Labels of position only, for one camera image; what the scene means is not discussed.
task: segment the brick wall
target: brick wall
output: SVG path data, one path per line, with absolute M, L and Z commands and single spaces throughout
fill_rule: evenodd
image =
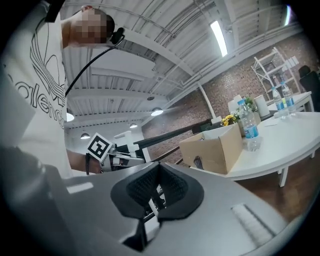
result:
M 309 66 L 311 70 L 318 70 L 318 57 L 308 38 L 303 33 L 286 38 L 285 40 L 248 57 L 203 85 L 203 89 L 205 90 L 217 117 L 224 117 L 229 114 L 228 102 L 237 94 L 240 94 L 243 97 L 249 96 L 252 98 L 262 94 L 267 98 L 265 91 L 251 66 L 255 62 L 254 56 L 258 59 L 262 58 L 271 53 L 273 47 L 278 49 L 284 59 L 296 56 L 299 64 L 293 67 L 292 71 L 298 82 L 300 79 L 298 70 L 303 65 Z M 177 110 L 157 116 L 142 127 L 145 139 L 211 118 L 208 106 L 199 90 L 193 91 L 178 101 L 173 107 L 177 107 Z M 189 131 L 157 145 L 148 147 L 151 159 L 178 146 L 179 141 L 188 138 L 191 135 L 192 133 Z M 162 161 L 174 163 L 181 157 L 180 150 L 177 150 Z

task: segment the water bottle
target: water bottle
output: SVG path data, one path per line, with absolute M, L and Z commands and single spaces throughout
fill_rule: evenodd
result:
M 285 98 L 285 103 L 288 108 L 289 114 L 290 116 L 294 116 L 296 114 L 296 105 L 294 103 L 294 99 L 292 98 L 291 90 L 285 84 L 285 82 L 281 82 L 281 89 Z
M 285 109 L 284 102 L 282 101 L 281 95 L 276 87 L 272 87 L 272 96 L 276 108 L 278 109 L 280 119 L 285 119 L 288 116 L 288 111 Z
M 239 117 L 241 119 L 243 130 L 249 151 L 257 151 L 260 148 L 261 137 L 259 137 L 255 115 L 245 104 L 245 100 L 238 101 Z

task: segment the white table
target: white table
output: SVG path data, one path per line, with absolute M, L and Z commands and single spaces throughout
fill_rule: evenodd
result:
M 237 162 L 228 174 L 208 172 L 234 181 L 281 173 L 279 186 L 286 182 L 288 167 L 311 156 L 320 147 L 320 113 L 298 112 L 296 117 L 278 120 L 277 125 L 266 126 L 275 121 L 271 117 L 258 125 L 262 137 L 260 149 L 255 152 L 242 150 Z
M 297 108 L 304 107 L 307 112 L 314 112 L 314 104 L 311 98 L 311 91 L 307 91 L 301 94 L 293 95 L 293 101 Z M 277 106 L 275 103 L 268 106 L 268 109 L 271 111 L 276 111 Z

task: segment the bottle label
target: bottle label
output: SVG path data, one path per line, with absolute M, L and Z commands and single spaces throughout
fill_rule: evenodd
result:
M 288 100 L 286 100 L 286 106 L 287 107 L 291 107 L 293 106 L 295 103 L 294 103 L 294 99 L 293 98 L 289 98 Z
M 257 126 L 255 125 L 255 126 L 252 126 L 248 129 L 244 129 L 244 134 L 247 139 L 252 139 L 252 138 L 258 137 L 259 133 L 258 133 Z
M 276 105 L 276 108 L 277 108 L 278 110 L 284 110 L 284 109 L 285 109 L 285 105 L 284 105 L 283 102 L 280 102 L 280 103 L 275 104 L 275 105 Z

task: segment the office chair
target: office chair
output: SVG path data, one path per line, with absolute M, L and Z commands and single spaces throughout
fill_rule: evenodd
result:
M 300 84 L 307 92 L 312 92 L 314 111 L 320 112 L 320 80 L 315 71 L 311 71 L 306 65 L 299 69 Z

